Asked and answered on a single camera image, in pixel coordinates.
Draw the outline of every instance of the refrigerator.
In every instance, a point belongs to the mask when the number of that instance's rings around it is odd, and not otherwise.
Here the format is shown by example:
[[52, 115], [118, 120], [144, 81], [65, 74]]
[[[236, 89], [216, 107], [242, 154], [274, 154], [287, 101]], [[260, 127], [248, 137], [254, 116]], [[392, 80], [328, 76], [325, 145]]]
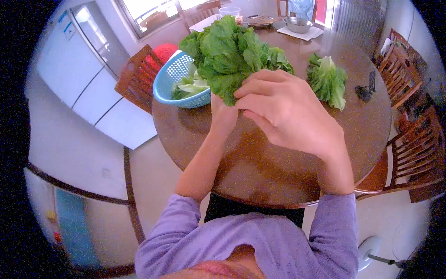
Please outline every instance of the refrigerator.
[[49, 29], [36, 68], [55, 95], [130, 149], [154, 137], [152, 115], [114, 90], [130, 56], [97, 3], [61, 11]]

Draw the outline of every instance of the wall socket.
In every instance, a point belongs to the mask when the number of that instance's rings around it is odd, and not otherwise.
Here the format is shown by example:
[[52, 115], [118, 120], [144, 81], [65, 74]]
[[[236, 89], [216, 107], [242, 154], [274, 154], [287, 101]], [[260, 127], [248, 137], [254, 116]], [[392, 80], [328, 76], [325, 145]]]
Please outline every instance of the wall socket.
[[103, 169], [102, 169], [102, 176], [103, 176], [104, 178], [111, 178], [110, 170], [109, 170], [109, 169], [105, 169], [105, 168], [103, 168]]

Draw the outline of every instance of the round wooden table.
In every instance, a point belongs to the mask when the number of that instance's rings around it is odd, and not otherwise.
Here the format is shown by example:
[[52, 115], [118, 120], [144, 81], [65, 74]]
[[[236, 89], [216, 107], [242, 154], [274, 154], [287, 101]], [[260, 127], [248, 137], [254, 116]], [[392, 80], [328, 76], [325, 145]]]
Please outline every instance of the round wooden table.
[[[295, 75], [306, 79], [310, 54], [331, 56], [348, 74], [345, 109], [327, 111], [343, 127], [355, 181], [361, 180], [380, 159], [392, 122], [384, 82], [366, 54], [336, 32], [306, 42], [275, 31], [256, 30], [260, 39], [285, 51]], [[355, 93], [376, 71], [376, 92], [368, 103]], [[203, 143], [211, 126], [211, 106], [183, 109], [153, 101], [153, 118], [166, 152], [184, 170]], [[317, 175], [322, 161], [300, 151], [270, 144], [249, 119], [241, 117], [230, 135], [212, 191], [231, 200], [269, 208], [300, 208], [317, 203]]]

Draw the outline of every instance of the left hand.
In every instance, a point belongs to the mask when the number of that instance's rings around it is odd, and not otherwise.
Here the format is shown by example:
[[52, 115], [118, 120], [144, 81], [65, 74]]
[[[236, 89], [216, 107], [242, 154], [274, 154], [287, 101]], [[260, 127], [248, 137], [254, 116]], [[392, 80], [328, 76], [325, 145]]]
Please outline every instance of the left hand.
[[223, 99], [211, 93], [212, 124], [211, 132], [226, 140], [237, 123], [238, 108], [228, 107]]

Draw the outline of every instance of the green leafy vegetable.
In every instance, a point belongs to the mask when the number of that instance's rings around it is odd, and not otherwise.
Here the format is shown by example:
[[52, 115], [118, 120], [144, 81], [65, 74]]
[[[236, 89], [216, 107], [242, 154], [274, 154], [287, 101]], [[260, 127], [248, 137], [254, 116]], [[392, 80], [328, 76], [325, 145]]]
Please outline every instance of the green leafy vegetable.
[[189, 76], [182, 77], [181, 81], [173, 84], [172, 100], [188, 98], [209, 88], [207, 80], [198, 75], [197, 67], [192, 62], [187, 66]]
[[307, 78], [310, 87], [321, 101], [341, 111], [345, 107], [344, 92], [347, 74], [337, 67], [331, 56], [320, 58], [313, 53], [308, 59]]
[[294, 74], [283, 50], [270, 48], [253, 28], [238, 26], [231, 16], [214, 21], [202, 32], [193, 31], [178, 47], [194, 59], [197, 74], [229, 106], [235, 105], [234, 91], [251, 73], [281, 69]]

